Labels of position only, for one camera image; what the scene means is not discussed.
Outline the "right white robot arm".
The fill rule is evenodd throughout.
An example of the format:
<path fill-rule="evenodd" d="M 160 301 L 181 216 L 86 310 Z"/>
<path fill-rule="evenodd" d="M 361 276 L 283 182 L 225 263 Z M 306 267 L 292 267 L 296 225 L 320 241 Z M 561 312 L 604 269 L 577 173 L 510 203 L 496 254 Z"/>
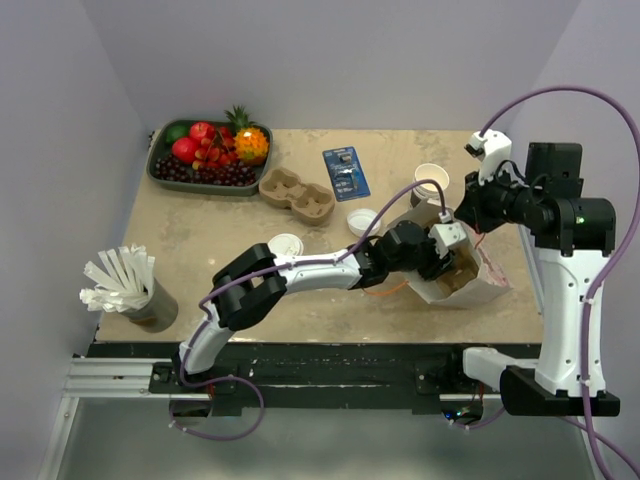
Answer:
<path fill-rule="evenodd" d="M 600 359 L 602 291 L 598 274 L 615 245 L 616 213 L 605 198 L 586 198 L 577 143 L 532 143 L 526 175 L 504 171 L 511 144 L 472 140 L 481 161 L 465 178 L 457 219 L 478 233 L 511 223 L 530 231 L 542 279 L 543 341 L 536 359 L 469 347 L 445 369 L 448 386 L 469 392 L 479 382 L 499 391 L 514 416 L 615 417 L 620 400 L 608 392 Z"/>

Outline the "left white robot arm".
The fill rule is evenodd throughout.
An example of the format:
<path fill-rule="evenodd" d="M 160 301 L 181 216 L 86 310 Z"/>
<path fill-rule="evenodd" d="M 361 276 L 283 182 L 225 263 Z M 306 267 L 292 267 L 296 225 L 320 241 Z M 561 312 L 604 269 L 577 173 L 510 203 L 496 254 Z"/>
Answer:
<path fill-rule="evenodd" d="M 185 392 L 200 390 L 229 339 L 264 320 L 286 295 L 365 289 L 392 272 L 415 271 L 432 281 L 452 268 L 453 250 L 465 238 L 458 222 L 422 227 L 401 221 L 381 237 L 324 255 L 281 255 L 256 244 L 214 276 L 213 290 L 199 304 L 204 318 L 180 344 L 171 378 Z"/>

